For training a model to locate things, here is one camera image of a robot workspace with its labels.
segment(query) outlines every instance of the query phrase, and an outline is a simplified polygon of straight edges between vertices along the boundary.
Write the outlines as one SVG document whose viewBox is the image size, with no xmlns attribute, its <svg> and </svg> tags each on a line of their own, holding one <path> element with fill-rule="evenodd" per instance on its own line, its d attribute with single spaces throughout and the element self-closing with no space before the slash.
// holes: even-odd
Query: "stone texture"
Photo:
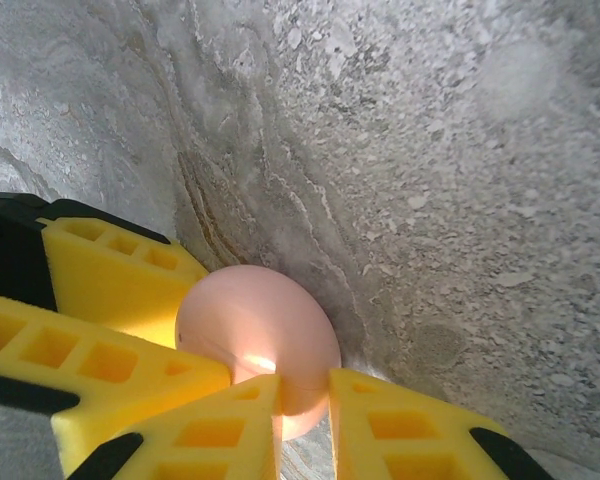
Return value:
<svg viewBox="0 0 600 480">
<path fill-rule="evenodd" d="M 600 478 L 600 0 L 5 0 L 0 185 L 282 271 L 345 365 Z"/>
<path fill-rule="evenodd" d="M 0 405 L 0 480 L 61 480 L 53 442 L 46 415 Z"/>
</svg>

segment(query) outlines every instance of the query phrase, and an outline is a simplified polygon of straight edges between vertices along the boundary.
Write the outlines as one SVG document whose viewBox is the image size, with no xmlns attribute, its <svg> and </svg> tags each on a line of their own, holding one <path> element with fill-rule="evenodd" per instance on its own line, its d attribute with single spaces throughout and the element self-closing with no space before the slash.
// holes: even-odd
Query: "pink egg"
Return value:
<svg viewBox="0 0 600 480">
<path fill-rule="evenodd" d="M 311 430 L 328 408 L 328 372 L 340 348 L 320 305 L 273 270 L 239 265 L 198 282 L 178 311 L 176 348 L 229 366 L 233 382 L 282 377 L 282 438 Z"/>
</svg>

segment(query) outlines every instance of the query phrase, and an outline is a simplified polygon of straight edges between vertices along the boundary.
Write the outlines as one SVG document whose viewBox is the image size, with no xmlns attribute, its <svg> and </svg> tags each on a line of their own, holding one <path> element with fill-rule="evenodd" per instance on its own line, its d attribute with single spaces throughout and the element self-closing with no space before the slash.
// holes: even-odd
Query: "marble wall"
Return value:
<svg viewBox="0 0 600 480">
<path fill-rule="evenodd" d="M 345 365 L 600 479 L 600 0 L 0 1 L 0 185 L 282 271 Z"/>
</svg>

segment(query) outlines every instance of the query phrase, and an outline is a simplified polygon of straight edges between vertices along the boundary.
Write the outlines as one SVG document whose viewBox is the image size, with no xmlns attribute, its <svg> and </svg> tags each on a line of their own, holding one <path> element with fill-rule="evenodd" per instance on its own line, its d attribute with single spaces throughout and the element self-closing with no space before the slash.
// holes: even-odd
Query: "gray stone surface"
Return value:
<svg viewBox="0 0 600 480">
<path fill-rule="evenodd" d="M 0 406 L 0 480 L 60 480 L 49 418 Z"/>
<path fill-rule="evenodd" d="M 600 478 L 600 0 L 0 1 L 0 186 L 287 273 L 345 365 Z"/>
</svg>

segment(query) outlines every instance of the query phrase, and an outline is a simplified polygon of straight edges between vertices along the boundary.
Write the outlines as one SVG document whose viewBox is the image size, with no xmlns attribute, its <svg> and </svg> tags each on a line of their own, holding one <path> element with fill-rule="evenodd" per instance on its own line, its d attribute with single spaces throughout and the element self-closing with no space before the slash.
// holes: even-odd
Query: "yellow foam pad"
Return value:
<svg viewBox="0 0 600 480">
<path fill-rule="evenodd" d="M 469 433 L 492 420 L 347 369 L 329 388 L 338 480 L 507 480 Z"/>
<path fill-rule="evenodd" d="M 215 361 L 3 297 L 0 376 L 80 397 L 51 419 L 65 475 L 129 425 L 230 385 Z"/>
<path fill-rule="evenodd" d="M 128 429 L 144 439 L 115 480 L 274 480 L 279 375 L 261 375 Z"/>
<path fill-rule="evenodd" d="M 175 347 L 180 303 L 208 273 L 182 246 L 95 218 L 38 222 L 60 313 Z"/>
</svg>

